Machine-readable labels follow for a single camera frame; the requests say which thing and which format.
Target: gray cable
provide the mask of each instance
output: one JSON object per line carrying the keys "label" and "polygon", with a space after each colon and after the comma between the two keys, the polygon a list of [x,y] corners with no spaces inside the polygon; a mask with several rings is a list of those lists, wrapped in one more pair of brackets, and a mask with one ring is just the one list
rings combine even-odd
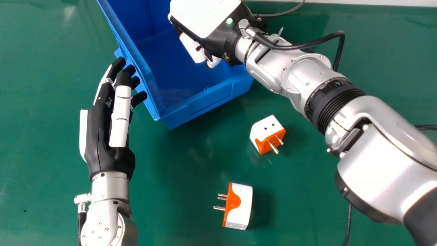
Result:
{"label": "gray cable", "polygon": [[287,11],[284,11],[284,12],[275,13],[275,14],[253,14],[253,15],[258,15],[261,17],[276,17],[276,16],[286,15],[286,14],[289,14],[289,13],[292,13],[292,12],[298,10],[300,7],[302,7],[304,2],[305,2],[305,0],[302,0],[296,7],[289,9]]}

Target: cable connector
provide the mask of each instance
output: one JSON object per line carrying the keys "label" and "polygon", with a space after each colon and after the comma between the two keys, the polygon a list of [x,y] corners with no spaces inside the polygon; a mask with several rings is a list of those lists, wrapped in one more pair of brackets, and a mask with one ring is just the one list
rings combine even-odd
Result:
{"label": "cable connector", "polygon": [[271,150],[279,154],[277,147],[284,145],[282,139],[285,135],[285,129],[279,123],[274,115],[256,122],[250,130],[250,141],[263,155]]}
{"label": "cable connector", "polygon": [[225,212],[223,227],[246,230],[252,211],[252,186],[229,183],[227,194],[218,194],[217,199],[225,200],[226,206],[214,206],[215,210]]}

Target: green indicator light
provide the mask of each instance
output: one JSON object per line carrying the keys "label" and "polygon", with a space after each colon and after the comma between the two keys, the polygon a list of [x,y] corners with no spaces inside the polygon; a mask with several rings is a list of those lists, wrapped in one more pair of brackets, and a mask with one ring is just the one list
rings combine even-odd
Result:
{"label": "green indicator light", "polygon": [[234,20],[232,18],[228,18],[226,20],[226,24],[228,24],[228,25],[232,24],[233,22],[234,22]]}

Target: white wall edge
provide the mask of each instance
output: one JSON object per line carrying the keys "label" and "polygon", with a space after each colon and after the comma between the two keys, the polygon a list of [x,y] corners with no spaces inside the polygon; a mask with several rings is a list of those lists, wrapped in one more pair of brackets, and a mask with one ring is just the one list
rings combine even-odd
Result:
{"label": "white wall edge", "polygon": [[[300,2],[300,0],[250,0],[250,1]],[[320,3],[320,4],[361,4],[361,5],[437,7],[437,0],[306,0],[305,2]]]}

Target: metal prong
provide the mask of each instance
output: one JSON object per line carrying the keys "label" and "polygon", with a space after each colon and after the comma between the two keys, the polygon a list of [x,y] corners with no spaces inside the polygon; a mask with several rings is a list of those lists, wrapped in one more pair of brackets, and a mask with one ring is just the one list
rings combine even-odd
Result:
{"label": "metal prong", "polygon": [[282,141],[282,139],[280,139],[278,136],[276,136],[276,138],[278,139],[278,141],[281,145],[284,145],[284,142]]}
{"label": "metal prong", "polygon": [[277,148],[270,142],[270,141],[268,141],[269,142],[269,144],[270,144],[270,147],[272,147],[272,150],[273,150],[273,152],[275,153],[275,154],[279,154],[279,150],[277,150]]}
{"label": "metal prong", "polygon": [[219,207],[219,206],[213,206],[212,208],[214,208],[215,210],[221,210],[221,211],[225,210],[224,207]]}

